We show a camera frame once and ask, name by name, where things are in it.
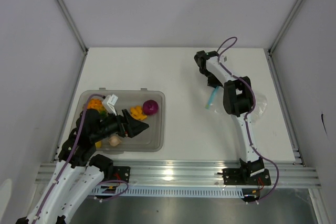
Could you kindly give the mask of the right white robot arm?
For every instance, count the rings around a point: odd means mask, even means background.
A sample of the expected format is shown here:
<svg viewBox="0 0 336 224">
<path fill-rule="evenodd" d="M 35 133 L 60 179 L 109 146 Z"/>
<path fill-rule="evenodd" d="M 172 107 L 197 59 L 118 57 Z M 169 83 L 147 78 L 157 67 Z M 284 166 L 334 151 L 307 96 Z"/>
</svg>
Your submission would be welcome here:
<svg viewBox="0 0 336 224">
<path fill-rule="evenodd" d="M 251 184 L 265 171 L 265 166 L 262 157 L 257 153 L 252 130 L 251 113 L 256 99 L 250 79 L 247 76 L 238 77 L 229 71 L 215 51 L 199 51 L 194 60 L 200 73 L 207 77 L 209 86 L 223 88 L 223 107 L 235 123 L 241 150 L 238 175 L 244 183 Z"/>
</svg>

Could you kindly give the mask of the orange toy pineapple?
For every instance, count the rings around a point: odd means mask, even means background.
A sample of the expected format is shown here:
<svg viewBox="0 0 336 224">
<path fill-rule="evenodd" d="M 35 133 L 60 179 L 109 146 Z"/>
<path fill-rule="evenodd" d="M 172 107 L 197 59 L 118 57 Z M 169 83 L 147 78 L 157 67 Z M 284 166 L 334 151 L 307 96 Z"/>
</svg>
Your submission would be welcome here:
<svg viewBox="0 0 336 224">
<path fill-rule="evenodd" d="M 106 118 L 108 115 L 108 112 L 100 99 L 90 99 L 88 104 L 85 104 L 82 108 L 87 109 L 86 115 L 99 115 L 101 119 Z"/>
</svg>

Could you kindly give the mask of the clear zip top bag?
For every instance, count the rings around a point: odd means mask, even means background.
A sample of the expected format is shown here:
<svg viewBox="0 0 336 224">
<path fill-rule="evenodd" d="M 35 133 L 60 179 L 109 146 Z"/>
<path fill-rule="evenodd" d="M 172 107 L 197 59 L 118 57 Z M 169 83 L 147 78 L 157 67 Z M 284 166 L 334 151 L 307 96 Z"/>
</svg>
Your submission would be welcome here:
<svg viewBox="0 0 336 224">
<path fill-rule="evenodd" d="M 218 115 L 228 116 L 223 106 L 223 95 L 224 89 L 222 87 L 215 88 L 205 105 L 205 109 Z M 256 92 L 255 98 L 257 103 L 254 110 L 250 114 L 252 124 L 256 124 L 260 121 L 260 119 L 264 116 L 268 106 L 267 98 L 263 94 Z"/>
</svg>

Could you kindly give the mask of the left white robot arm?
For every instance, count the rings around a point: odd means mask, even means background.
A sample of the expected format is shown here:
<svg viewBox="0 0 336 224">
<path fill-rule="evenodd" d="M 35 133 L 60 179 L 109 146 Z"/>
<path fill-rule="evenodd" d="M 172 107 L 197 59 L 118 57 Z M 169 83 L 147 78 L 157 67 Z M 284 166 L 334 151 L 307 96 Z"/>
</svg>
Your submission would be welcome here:
<svg viewBox="0 0 336 224">
<path fill-rule="evenodd" d="M 101 183 L 127 185 L 114 179 L 113 160 L 96 154 L 96 143 L 116 134 L 133 138 L 149 125 L 124 109 L 120 115 L 102 118 L 96 109 L 83 109 L 58 155 L 58 162 L 39 202 L 17 223 L 70 223 L 90 192 Z"/>
</svg>

